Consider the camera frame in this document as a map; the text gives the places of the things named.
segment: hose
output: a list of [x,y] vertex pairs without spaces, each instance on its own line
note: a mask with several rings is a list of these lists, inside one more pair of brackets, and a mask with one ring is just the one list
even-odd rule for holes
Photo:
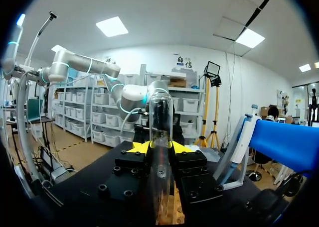
[[27,75],[29,72],[25,73],[19,83],[19,95],[17,97],[16,101],[16,112],[17,112],[17,127],[18,127],[18,133],[19,133],[19,140],[20,140],[20,146],[22,147],[23,154],[25,156],[26,164],[28,166],[29,172],[31,174],[32,180],[38,180],[41,179],[41,181],[44,180],[42,175],[40,175],[37,171],[36,165],[33,161],[31,148],[28,145],[27,141],[27,134],[25,130],[25,119],[24,119],[24,99],[25,99],[25,85],[27,81]]
[[132,109],[127,115],[126,117],[124,118],[123,120],[123,123],[122,123],[122,126],[121,126],[121,132],[120,132],[120,135],[122,135],[123,133],[123,129],[124,129],[124,124],[126,123],[126,121],[129,119],[130,115],[135,112],[135,111],[139,111],[141,108],[134,108]]

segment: white wall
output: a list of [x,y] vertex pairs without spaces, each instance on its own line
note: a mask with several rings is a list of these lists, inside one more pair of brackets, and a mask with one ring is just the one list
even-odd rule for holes
[[293,81],[292,82],[292,87],[318,82],[319,81],[319,69],[316,69],[315,71],[316,71],[316,72],[314,72],[315,75],[313,75],[311,77],[306,77],[306,78],[303,78],[303,79],[298,79],[296,81]]
[[[203,73],[208,61],[212,61],[221,66],[220,77],[222,85],[220,87],[220,104],[218,116],[217,133],[220,141],[226,133],[228,110],[229,110],[229,75],[225,52],[183,45],[161,45],[161,46],[139,46],[123,49],[100,51],[89,54],[90,57],[105,60],[109,56],[121,67],[123,74],[138,74],[140,65],[146,64],[148,72],[156,70],[171,71],[176,67],[175,53],[182,57],[189,57],[192,60],[193,69],[199,75]],[[228,64],[230,74],[233,71],[233,55],[228,54]],[[291,84],[270,69],[257,63],[236,56],[234,66],[234,78],[231,92],[231,132],[241,115],[251,113],[251,105],[257,104],[259,107],[276,104],[277,89],[285,91],[293,97]],[[212,120],[215,109],[215,88],[211,89],[209,99],[209,114],[207,118],[208,127],[206,135],[212,129]],[[293,102],[291,100],[288,114],[292,114]]]

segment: black cable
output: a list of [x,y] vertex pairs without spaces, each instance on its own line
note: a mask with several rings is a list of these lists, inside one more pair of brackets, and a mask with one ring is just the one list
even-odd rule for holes
[[35,88],[34,88],[34,97],[35,98],[39,98],[39,96],[36,95],[36,87],[37,87],[38,83],[35,83]]

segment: black metal block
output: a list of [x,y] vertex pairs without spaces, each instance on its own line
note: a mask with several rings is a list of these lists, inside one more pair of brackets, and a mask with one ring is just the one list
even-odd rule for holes
[[143,169],[146,164],[145,153],[135,154],[134,152],[121,153],[121,156],[115,158],[115,165],[126,168]]
[[134,176],[131,170],[125,170],[121,175],[114,174],[106,181],[105,185],[108,188],[107,196],[100,196],[105,200],[119,200],[119,201],[134,201],[137,198],[140,188],[141,179]]
[[222,189],[210,173],[180,179],[180,201],[185,215],[201,208],[212,208],[220,201]]
[[176,154],[177,169],[206,166],[207,158],[199,152],[182,152]]

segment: plastic tube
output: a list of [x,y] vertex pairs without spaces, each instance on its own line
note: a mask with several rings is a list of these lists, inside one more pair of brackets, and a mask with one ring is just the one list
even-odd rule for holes
[[25,85],[27,81],[27,75],[28,72],[25,73],[19,83],[19,95],[17,97],[17,127],[18,127],[18,133],[19,133],[19,141],[20,146],[22,147],[23,154],[25,156],[26,164],[28,166],[29,172],[31,174],[32,180],[38,180],[41,181],[44,180],[42,175],[40,175],[36,169],[35,163],[33,161],[32,152],[28,145],[27,141],[27,134],[25,130],[25,120],[24,120],[24,99],[25,99]]
[[25,59],[25,63],[24,65],[30,66],[31,64],[31,57],[33,55],[34,49],[36,47],[36,44],[39,40],[40,35],[42,34],[42,32],[44,31],[44,29],[49,25],[49,23],[52,21],[52,16],[50,16],[46,22],[43,24],[43,26],[41,27],[41,29],[39,30],[39,32],[36,34],[36,37],[34,38],[34,41],[31,45],[30,51],[28,53],[27,58]]
[[228,170],[228,172],[227,172],[227,174],[226,174],[226,176],[224,177],[224,179],[221,181],[221,185],[224,185],[225,183],[226,183],[226,181],[229,179],[229,177],[230,177],[230,175],[233,173],[233,171],[235,170],[235,168],[237,167],[237,163],[235,163],[235,162],[232,162],[231,164],[230,164],[230,168],[229,168],[229,170]]
[[35,47],[36,47],[36,44],[37,44],[38,40],[39,40],[39,36],[36,36],[36,38],[34,39],[32,45],[31,45],[29,54],[28,54],[27,58],[25,59],[24,65],[30,66],[30,64],[31,64],[31,57],[32,57],[32,55],[33,55],[33,52],[34,52],[34,49],[35,49]]
[[122,135],[123,129],[124,129],[124,124],[125,124],[126,121],[129,119],[130,115],[131,115],[133,112],[136,112],[136,111],[138,111],[138,110],[140,110],[140,109],[141,109],[141,108],[134,108],[134,109],[132,109],[132,110],[126,115],[126,117],[125,117],[124,120],[123,120],[122,126],[121,126],[121,133],[120,133],[120,135]]

